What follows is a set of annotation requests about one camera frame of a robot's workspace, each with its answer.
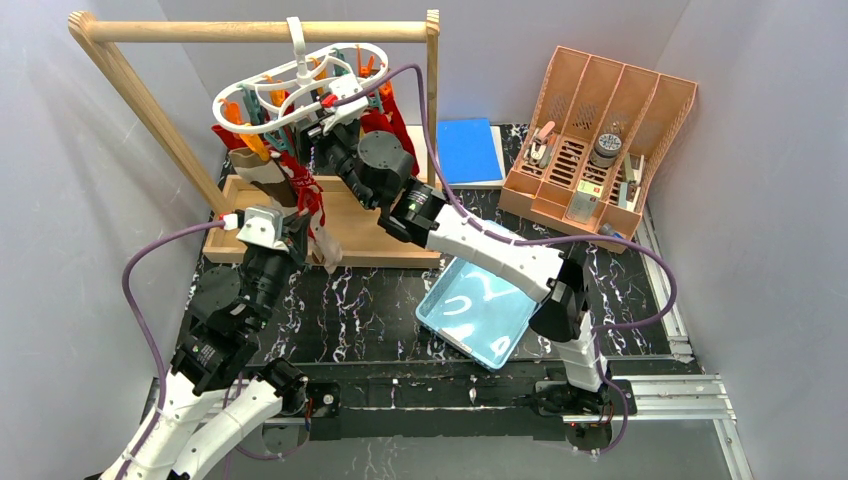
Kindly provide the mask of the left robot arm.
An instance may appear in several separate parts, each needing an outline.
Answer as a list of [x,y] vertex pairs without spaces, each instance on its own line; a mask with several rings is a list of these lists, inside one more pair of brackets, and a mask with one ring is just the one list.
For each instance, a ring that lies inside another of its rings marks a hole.
[[[121,277],[125,299],[156,366],[155,404],[102,479],[203,479],[253,430],[284,411],[305,409],[307,376],[285,359],[262,367],[246,389],[212,419],[258,350],[251,338],[271,320],[292,273],[305,264],[311,216],[264,206],[223,214],[164,236],[135,253]],[[164,361],[130,288],[137,263],[195,232],[234,230],[246,251],[239,270],[203,274],[187,308],[192,326]]]

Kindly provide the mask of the white sock hanger with clips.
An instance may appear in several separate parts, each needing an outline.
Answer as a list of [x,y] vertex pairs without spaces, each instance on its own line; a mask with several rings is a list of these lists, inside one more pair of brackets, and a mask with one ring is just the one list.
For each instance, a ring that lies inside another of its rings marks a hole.
[[289,17],[286,23],[294,31],[294,59],[225,87],[212,105],[216,124],[239,134],[265,161],[272,151],[295,153],[296,121],[328,115],[321,101],[336,77],[356,75],[371,108],[389,73],[388,56],[376,45],[334,43],[308,53],[301,21]]

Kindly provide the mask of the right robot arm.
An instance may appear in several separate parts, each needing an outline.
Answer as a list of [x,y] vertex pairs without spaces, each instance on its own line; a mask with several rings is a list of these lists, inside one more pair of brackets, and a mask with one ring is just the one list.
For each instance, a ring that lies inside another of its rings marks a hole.
[[378,211],[378,225],[396,240],[465,260],[534,300],[530,328],[576,355],[564,361],[572,404],[605,409],[609,378],[590,332],[583,264],[558,249],[496,232],[446,192],[418,180],[415,157],[391,132],[361,133],[357,120],[300,120],[293,143],[298,160],[331,167],[364,209]]

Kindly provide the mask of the beige sock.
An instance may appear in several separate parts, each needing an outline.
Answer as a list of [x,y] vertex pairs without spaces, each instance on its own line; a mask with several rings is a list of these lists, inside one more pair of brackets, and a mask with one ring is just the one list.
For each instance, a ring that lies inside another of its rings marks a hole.
[[315,263],[332,274],[343,259],[343,250],[326,229],[325,223],[325,212],[319,209],[310,219],[310,248]]

